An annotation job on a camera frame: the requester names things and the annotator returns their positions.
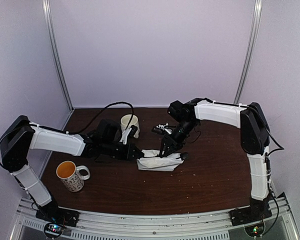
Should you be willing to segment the white paper bag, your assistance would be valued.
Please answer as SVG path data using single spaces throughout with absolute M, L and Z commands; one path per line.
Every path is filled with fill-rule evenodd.
M 172 153 L 168 157 L 159 157 L 160 151 L 154 149 L 144 149 L 142 153 L 144 156 L 136 160 L 141 171 L 173 172 L 184 162 L 180 153 Z

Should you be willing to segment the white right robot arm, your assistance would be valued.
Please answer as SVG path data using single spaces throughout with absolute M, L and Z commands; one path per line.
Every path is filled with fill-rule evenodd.
M 271 196 L 270 142 L 275 140 L 260 104 L 230 104 L 194 98 L 186 103 L 172 102 L 167 112 L 178 124 L 171 133 L 164 135 L 158 154 L 161 158 L 181 150 L 190 132 L 201 121 L 222 123 L 240 130 L 240 146 L 247 154 L 251 177 L 246 216 L 251 221 L 258 220 L 266 212 Z

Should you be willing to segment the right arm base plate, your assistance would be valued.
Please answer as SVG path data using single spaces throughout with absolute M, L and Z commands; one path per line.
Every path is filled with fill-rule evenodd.
M 235 208 L 229 212 L 232 226 L 247 225 L 254 222 L 261 222 L 272 216 L 272 211 L 268 208 L 264 211 L 253 209 L 251 206 Z

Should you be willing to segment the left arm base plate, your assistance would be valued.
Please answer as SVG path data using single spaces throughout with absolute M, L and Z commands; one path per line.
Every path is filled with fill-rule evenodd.
M 80 213 L 59 207 L 39 207 L 35 217 L 66 227 L 76 227 Z

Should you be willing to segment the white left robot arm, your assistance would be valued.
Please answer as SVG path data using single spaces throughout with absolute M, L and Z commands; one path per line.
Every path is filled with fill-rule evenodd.
M 135 125 L 122 130 L 117 122 L 102 119 L 89 133 L 74 133 L 39 125 L 20 115 L 0 138 L 0 166 L 24 187 L 45 217 L 57 222 L 62 218 L 62 211 L 30 166 L 27 159 L 29 150 L 59 152 L 82 158 L 105 155 L 134 161 L 144 156 L 134 143 L 128 141 L 136 131 Z

